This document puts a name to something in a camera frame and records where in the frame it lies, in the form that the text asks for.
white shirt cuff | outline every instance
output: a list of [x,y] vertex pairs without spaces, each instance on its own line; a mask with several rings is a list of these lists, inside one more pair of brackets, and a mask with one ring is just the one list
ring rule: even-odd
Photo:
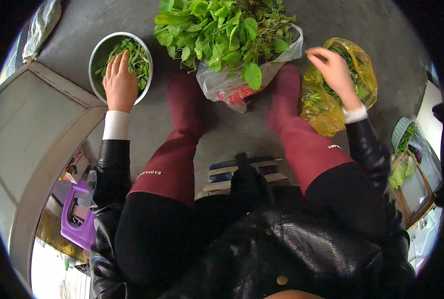
[[366,110],[365,105],[363,107],[358,108],[356,110],[346,111],[343,108],[343,115],[345,116],[345,123],[356,123],[368,118],[368,111]]
[[116,110],[107,111],[102,140],[127,140],[128,126],[129,113]]

finger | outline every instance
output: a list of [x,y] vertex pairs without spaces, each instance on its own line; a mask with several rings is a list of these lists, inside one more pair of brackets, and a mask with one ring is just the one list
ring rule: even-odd
[[132,71],[132,73],[130,74],[130,80],[132,82],[135,82],[135,84],[137,84],[137,78],[135,77],[135,71]]
[[107,65],[107,68],[106,68],[106,76],[105,77],[107,77],[107,80],[111,79],[113,64],[114,64],[114,58],[109,62],[109,64]]
[[119,66],[121,65],[121,59],[123,58],[123,54],[120,53],[117,55],[117,57],[114,59],[114,64],[112,64],[112,74],[116,75],[119,73]]
[[338,54],[336,54],[335,52],[332,52],[322,47],[308,49],[307,51],[305,51],[305,53],[307,53],[307,55],[313,55],[313,56],[319,55],[321,57],[324,57],[328,61],[338,57]]
[[307,58],[313,63],[313,65],[320,70],[320,72],[323,74],[327,69],[328,66],[323,62],[320,58],[316,57],[315,55],[308,54]]
[[119,73],[129,75],[129,50],[125,50],[119,66]]

gray floor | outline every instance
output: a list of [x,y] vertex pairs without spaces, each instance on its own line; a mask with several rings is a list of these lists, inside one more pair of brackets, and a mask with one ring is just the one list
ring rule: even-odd
[[[171,131],[171,118],[165,104],[167,79],[179,69],[165,47],[153,38],[153,19],[158,1],[91,0],[64,1],[63,15],[45,43],[38,60],[60,75],[92,92],[87,76],[89,57],[97,42],[106,35],[127,31],[143,39],[153,55],[154,77],[146,98],[130,115],[132,178],[142,171],[154,151]],[[378,80],[378,101],[370,109],[376,133],[391,146],[394,125],[402,116],[417,113],[426,87],[428,57],[404,17],[390,1],[382,0],[286,0],[286,15],[296,15],[304,31],[305,48],[322,45],[331,37],[351,40],[372,59]],[[303,74],[308,63],[295,62]],[[271,154],[284,157],[279,140],[263,124],[270,107],[270,96],[261,92],[251,96],[249,111],[239,114],[222,102],[207,101],[209,132],[195,155],[195,188],[207,183],[207,169],[217,162],[231,160],[237,152],[250,155]],[[90,158],[99,154],[104,123],[89,136],[84,149]],[[348,150],[345,132],[333,137]],[[283,172],[291,176],[281,162]]]

black leather jacket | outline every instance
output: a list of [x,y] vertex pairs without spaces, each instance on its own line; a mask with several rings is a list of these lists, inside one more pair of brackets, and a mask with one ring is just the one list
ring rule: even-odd
[[[368,120],[347,124],[346,129],[352,158],[384,194],[390,174],[388,151]],[[234,179],[232,188],[237,186]],[[389,236],[373,241],[340,229],[329,215],[287,197],[276,204],[262,203],[231,224],[166,289],[142,288],[123,278],[114,250],[130,189],[129,141],[102,141],[88,183],[95,203],[91,209],[97,214],[90,267],[98,298],[263,298],[283,290],[326,298],[392,298],[402,297],[415,276],[406,261],[409,236],[394,221],[394,204],[387,205],[395,223]],[[285,278],[288,283],[278,283]]]

hand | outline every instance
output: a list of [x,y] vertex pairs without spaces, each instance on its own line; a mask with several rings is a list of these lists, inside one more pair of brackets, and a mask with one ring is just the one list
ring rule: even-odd
[[106,91],[109,110],[129,113],[139,91],[135,71],[129,75],[129,50],[111,60],[102,85]]
[[340,55],[321,47],[308,49],[305,53],[313,65],[320,70],[328,86],[338,94],[347,111],[362,107],[355,93],[348,65]]

